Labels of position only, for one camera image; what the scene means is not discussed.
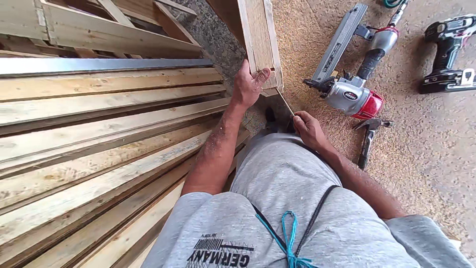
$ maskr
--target green hose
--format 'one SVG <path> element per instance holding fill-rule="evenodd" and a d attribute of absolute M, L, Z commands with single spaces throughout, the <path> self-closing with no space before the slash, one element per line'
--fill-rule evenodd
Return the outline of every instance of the green hose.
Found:
<path fill-rule="evenodd" d="M 404 0 L 383 0 L 384 5 L 388 9 L 392 9 L 400 5 Z"/>

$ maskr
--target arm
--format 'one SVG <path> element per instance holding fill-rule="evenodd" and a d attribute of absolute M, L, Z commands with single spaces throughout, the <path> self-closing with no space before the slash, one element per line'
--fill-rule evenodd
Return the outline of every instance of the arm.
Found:
<path fill-rule="evenodd" d="M 235 76 L 235 88 L 228 108 L 215 130 L 200 150 L 197 161 L 188 173 L 182 194 L 221 192 L 233 162 L 238 129 L 245 111 L 258 100 L 261 86 L 268 80 L 271 70 L 263 69 L 258 75 L 249 73 L 248 60 L 243 61 Z"/>
<path fill-rule="evenodd" d="M 344 188 L 364 199 L 382 219 L 407 215 L 395 197 L 332 146 L 316 118 L 304 111 L 296 112 L 295 115 L 293 121 L 296 133 L 304 144 L 316 150 L 329 163 Z"/>

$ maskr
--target sawdust-covered floor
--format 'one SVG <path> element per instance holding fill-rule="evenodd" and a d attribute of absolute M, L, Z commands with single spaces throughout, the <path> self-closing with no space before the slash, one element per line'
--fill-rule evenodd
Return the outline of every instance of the sawdust-covered floor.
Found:
<path fill-rule="evenodd" d="M 182 21 L 232 86 L 243 48 L 205 0 L 176 1 L 198 13 L 196 19 Z M 364 22 L 377 28 L 395 11 L 381 6 L 380 0 L 361 2 L 369 6 Z M 319 119 L 332 144 L 354 162 L 364 135 L 363 130 L 352 130 L 358 120 L 328 107 L 301 81 L 312 76 L 341 18 L 356 3 L 273 1 L 285 98 L 294 111 L 306 110 Z M 377 133 L 368 172 L 410 213 L 433 218 L 446 233 L 461 239 L 463 253 L 476 264 L 476 92 L 417 94 L 436 53 L 434 45 L 423 42 L 426 27 L 467 13 L 476 13 L 476 1 L 412 0 L 405 10 L 396 46 L 366 84 L 387 101 L 379 116 L 395 122 Z M 355 73 L 367 48 L 366 41 L 354 37 L 337 70 Z M 473 37 L 455 68 L 475 68 L 475 48 Z M 278 101 L 260 99 L 247 113 L 247 128 L 253 133 L 263 128 L 263 109 Z"/>

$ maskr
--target blue cord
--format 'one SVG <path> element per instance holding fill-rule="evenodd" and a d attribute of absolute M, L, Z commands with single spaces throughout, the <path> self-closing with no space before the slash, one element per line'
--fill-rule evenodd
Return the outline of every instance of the blue cord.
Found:
<path fill-rule="evenodd" d="M 288 236 L 286 235 L 286 226 L 284 224 L 284 218 L 286 217 L 287 214 L 291 214 L 293 217 L 293 227 L 291 229 L 291 236 L 288 241 Z M 312 265 L 312 260 L 308 258 L 297 258 L 294 253 L 292 252 L 293 250 L 293 244 L 294 244 L 294 238 L 296 236 L 296 228 L 298 227 L 298 219 L 296 218 L 296 214 L 294 212 L 288 210 L 286 211 L 283 216 L 281 217 L 281 224 L 283 226 L 283 233 L 284 233 L 284 240 L 286 242 L 286 248 L 283 248 L 278 240 L 278 238 L 274 235 L 274 233 L 271 231 L 270 227 L 265 223 L 265 221 L 258 215 L 256 214 L 256 217 L 259 219 L 259 221 L 265 226 L 265 228 L 269 231 L 271 236 L 276 240 L 278 243 L 279 247 L 281 250 L 286 254 L 286 257 L 288 258 L 288 268 L 318 268 L 317 266 Z"/>
<path fill-rule="evenodd" d="M 388 9 L 399 6 L 404 0 L 383 0 L 384 6 Z"/>

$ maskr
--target hammer head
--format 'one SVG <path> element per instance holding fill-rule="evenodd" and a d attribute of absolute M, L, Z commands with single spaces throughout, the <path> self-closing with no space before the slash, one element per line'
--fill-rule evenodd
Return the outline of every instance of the hammer head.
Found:
<path fill-rule="evenodd" d="M 382 120 L 380 118 L 373 118 L 373 119 L 368 119 L 365 121 L 360 122 L 358 125 L 354 127 L 354 130 L 359 129 L 363 126 L 368 126 L 369 130 L 377 130 L 379 126 L 384 126 L 384 127 L 391 127 L 393 126 L 393 121 L 390 120 Z"/>

